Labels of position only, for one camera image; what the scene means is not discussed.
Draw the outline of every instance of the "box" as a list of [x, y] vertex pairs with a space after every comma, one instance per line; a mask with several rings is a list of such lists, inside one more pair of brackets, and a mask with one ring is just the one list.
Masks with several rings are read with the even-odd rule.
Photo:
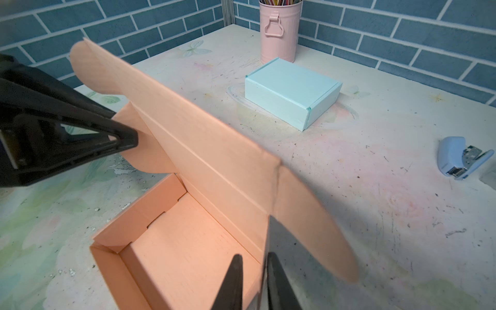
[[114, 119], [139, 144], [122, 156], [170, 173], [93, 237], [120, 309], [210, 309], [237, 253], [245, 309], [261, 289], [270, 216], [327, 270], [357, 281], [339, 228], [279, 158], [91, 41], [74, 45], [70, 60], [88, 87], [129, 99]]
[[342, 85], [275, 58], [246, 76], [245, 97], [303, 131], [336, 102]]

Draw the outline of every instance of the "bucket handle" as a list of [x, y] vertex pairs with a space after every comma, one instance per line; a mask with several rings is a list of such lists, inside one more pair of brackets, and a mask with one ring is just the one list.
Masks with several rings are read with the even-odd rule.
[[[281, 28], [281, 34], [275, 34], [275, 33], [267, 33], [267, 29], [269, 28], [271, 22], [274, 22], [274, 23], [278, 23], [279, 25], [279, 28]], [[277, 11], [273, 11], [271, 12], [271, 14], [269, 15], [269, 23], [267, 24], [267, 26], [265, 27], [264, 29], [265, 31], [265, 35], [267, 37], [276, 37], [276, 38], [280, 38], [283, 36], [284, 34], [284, 28], [282, 27], [281, 25], [281, 18], [279, 17], [279, 12]]]

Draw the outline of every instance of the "blue stapler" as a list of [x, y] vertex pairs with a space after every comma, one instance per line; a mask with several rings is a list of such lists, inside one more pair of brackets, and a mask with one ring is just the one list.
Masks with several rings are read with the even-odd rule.
[[463, 180], [485, 163], [494, 150], [482, 152], [475, 146], [465, 148], [464, 137], [446, 137], [437, 153], [437, 166], [446, 176], [455, 176], [455, 180]]

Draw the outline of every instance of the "table surface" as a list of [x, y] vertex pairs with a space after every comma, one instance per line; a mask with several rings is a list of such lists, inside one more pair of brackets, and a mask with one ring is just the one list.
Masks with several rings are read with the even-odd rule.
[[[496, 109], [298, 46], [295, 63], [343, 82], [303, 132], [244, 99], [259, 33], [236, 25], [135, 64], [282, 158], [334, 216], [360, 281], [326, 272], [277, 221], [278, 253], [304, 309], [493, 309], [496, 190], [437, 169], [439, 141], [496, 146]], [[114, 111], [123, 96], [81, 93]], [[91, 235], [159, 181], [114, 155], [0, 191], [0, 309], [115, 309]]]

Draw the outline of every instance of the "light blue box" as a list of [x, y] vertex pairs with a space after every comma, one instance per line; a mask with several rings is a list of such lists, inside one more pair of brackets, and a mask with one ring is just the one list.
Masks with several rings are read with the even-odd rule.
[[246, 76], [245, 97], [303, 131], [336, 102], [342, 85], [276, 58]]

